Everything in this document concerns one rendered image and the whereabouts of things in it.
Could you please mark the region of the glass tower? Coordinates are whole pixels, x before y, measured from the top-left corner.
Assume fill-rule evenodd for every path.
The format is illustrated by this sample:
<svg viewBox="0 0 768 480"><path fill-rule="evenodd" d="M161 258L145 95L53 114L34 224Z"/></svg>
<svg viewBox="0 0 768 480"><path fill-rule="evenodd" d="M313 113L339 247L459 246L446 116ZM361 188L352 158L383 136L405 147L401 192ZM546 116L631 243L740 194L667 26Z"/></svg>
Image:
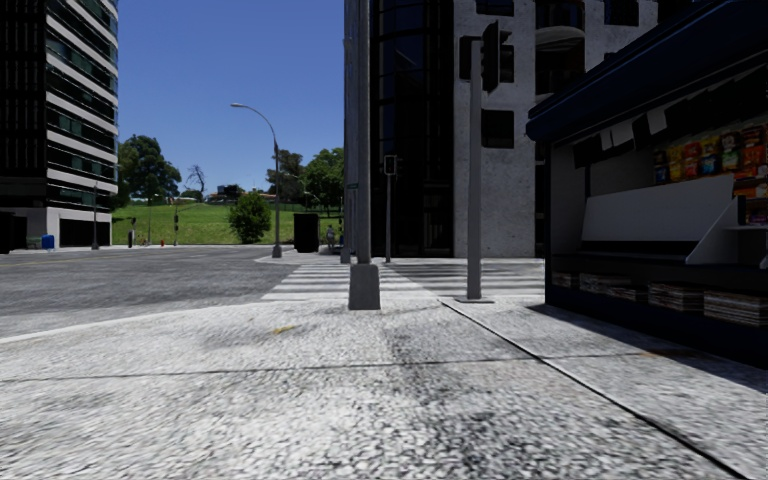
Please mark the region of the glass tower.
<svg viewBox="0 0 768 480"><path fill-rule="evenodd" d="M0 0L0 254L112 235L118 0Z"/></svg>

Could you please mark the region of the pale concrete building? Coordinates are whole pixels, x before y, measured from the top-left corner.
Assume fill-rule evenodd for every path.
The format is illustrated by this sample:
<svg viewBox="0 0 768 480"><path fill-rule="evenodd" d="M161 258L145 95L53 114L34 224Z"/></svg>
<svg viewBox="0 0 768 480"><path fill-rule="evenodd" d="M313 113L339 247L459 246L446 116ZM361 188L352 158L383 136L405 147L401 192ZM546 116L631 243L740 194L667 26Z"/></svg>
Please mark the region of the pale concrete building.
<svg viewBox="0 0 768 480"><path fill-rule="evenodd" d="M371 253L467 253L470 43L497 20L499 84L483 98L481 226L486 257L543 246L543 163L529 111L652 28L702 0L369 0Z"/></svg>

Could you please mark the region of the dark box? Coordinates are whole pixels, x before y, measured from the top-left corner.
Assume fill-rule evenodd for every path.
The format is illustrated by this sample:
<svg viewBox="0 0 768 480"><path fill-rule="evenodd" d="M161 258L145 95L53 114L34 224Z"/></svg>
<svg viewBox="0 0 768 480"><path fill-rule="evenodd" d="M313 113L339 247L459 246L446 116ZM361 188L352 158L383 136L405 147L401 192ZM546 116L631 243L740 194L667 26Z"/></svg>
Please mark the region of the dark box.
<svg viewBox="0 0 768 480"><path fill-rule="evenodd" d="M319 249L319 217L314 213L296 213L293 216L293 245L299 253L317 252Z"/></svg>

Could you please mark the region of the trees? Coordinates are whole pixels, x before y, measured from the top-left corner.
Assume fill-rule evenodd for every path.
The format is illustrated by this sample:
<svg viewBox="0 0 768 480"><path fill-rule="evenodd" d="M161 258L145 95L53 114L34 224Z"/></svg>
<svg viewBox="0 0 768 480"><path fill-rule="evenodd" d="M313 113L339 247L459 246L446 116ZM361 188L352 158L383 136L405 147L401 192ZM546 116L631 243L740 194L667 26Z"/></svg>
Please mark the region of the trees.
<svg viewBox="0 0 768 480"><path fill-rule="evenodd" d="M285 149L277 156L278 171L267 170L268 192L285 203L319 206L327 214L340 210L344 195L344 149L322 149L304 165L303 157Z"/></svg>

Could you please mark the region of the grey street lamp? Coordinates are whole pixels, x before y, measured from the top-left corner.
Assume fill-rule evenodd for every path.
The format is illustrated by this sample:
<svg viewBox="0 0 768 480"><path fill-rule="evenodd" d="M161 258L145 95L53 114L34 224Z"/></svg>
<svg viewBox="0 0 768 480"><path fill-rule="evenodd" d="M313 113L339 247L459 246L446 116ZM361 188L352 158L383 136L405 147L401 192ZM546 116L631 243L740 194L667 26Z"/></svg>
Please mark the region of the grey street lamp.
<svg viewBox="0 0 768 480"><path fill-rule="evenodd" d="M280 149L279 149L279 145L278 145L278 142L277 142L277 137L276 137L275 130L274 130L272 124L270 123L270 121L268 120L268 118L266 116L264 116L261 112L256 110L255 108L253 108L251 106L248 106L248 105L245 105L245 104L242 104L242 103L236 103L236 102L231 103L230 106L233 107L233 108L247 109L247 110L250 110L250 111L254 112L255 114L260 116L267 123L267 125L269 126L269 129L271 131L272 138L273 138L273 150L274 150L273 157L274 157L274 160L275 160L275 168L274 168L274 170L275 170L275 182L274 182L274 185L275 185L275 197L274 197L274 206L275 206L275 241L274 241L274 246L273 246L273 250L272 250L272 257L273 258L281 258L282 254L283 254L283 250L282 250L282 245L281 245L281 241L280 241L280 162L279 162Z"/></svg>

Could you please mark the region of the blue booth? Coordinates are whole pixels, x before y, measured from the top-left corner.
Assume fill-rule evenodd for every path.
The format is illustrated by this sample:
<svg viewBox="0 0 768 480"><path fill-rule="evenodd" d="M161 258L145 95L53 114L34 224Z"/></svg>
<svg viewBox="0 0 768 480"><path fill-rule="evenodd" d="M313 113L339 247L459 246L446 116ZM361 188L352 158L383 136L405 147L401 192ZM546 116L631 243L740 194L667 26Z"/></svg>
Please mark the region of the blue booth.
<svg viewBox="0 0 768 480"><path fill-rule="evenodd" d="M768 0L702 0L534 107L545 300L768 369Z"/></svg>

